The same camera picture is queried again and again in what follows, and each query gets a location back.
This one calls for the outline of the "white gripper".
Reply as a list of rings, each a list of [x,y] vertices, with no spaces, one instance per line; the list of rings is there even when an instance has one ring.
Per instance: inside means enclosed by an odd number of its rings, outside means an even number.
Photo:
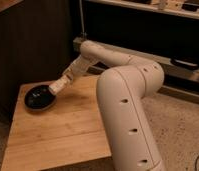
[[[90,66],[90,61],[82,56],[76,58],[62,73],[72,84],[77,77],[83,76]]]

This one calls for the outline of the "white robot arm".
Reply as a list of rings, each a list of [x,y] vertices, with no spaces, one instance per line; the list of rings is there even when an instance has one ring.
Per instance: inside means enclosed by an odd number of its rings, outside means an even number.
[[[142,98],[161,88],[162,67],[153,60],[85,41],[63,75],[75,80],[98,62],[109,67],[97,80],[96,96],[115,169],[166,171],[142,107]]]

